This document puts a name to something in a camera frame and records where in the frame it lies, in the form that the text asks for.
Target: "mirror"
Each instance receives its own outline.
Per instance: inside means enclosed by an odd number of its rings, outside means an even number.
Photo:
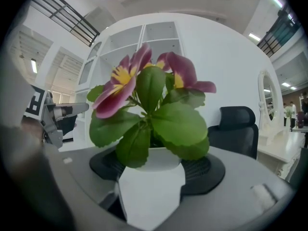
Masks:
[[[275,115],[276,107],[274,106],[274,103],[273,103],[273,97],[272,97],[273,88],[271,87],[271,80],[269,76],[264,76],[263,86],[264,86],[263,91],[264,91],[264,96],[265,96],[265,101],[266,101],[267,112],[268,112],[270,120],[272,121]]]

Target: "black office chair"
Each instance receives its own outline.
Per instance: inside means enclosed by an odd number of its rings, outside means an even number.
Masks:
[[[221,107],[218,126],[208,128],[210,145],[257,158],[258,127],[254,112],[245,106]]]

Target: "chair headrest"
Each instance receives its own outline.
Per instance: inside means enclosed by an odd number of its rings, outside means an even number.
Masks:
[[[246,106],[221,107],[220,130],[233,130],[252,126],[256,122],[254,112]]]

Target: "white mirror frame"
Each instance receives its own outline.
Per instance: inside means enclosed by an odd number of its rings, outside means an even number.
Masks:
[[[269,85],[271,87],[273,108],[275,110],[272,120],[270,120],[270,116],[268,114],[268,109],[266,105],[266,99],[264,93],[264,77],[268,77],[270,83]],[[284,131],[283,111],[280,110],[281,105],[278,104],[278,98],[277,98],[278,93],[270,77],[270,74],[267,70],[260,72],[258,77],[258,86],[259,86],[259,96],[260,96],[259,107],[261,112],[258,143],[261,145],[269,145],[279,132]]]

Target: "black railing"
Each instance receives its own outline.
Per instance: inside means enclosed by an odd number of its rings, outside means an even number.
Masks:
[[[100,34],[64,0],[32,0],[32,6],[71,32],[88,46],[91,46]]]
[[[278,19],[257,46],[270,57],[297,32],[300,26],[295,13],[286,5],[279,11]]]

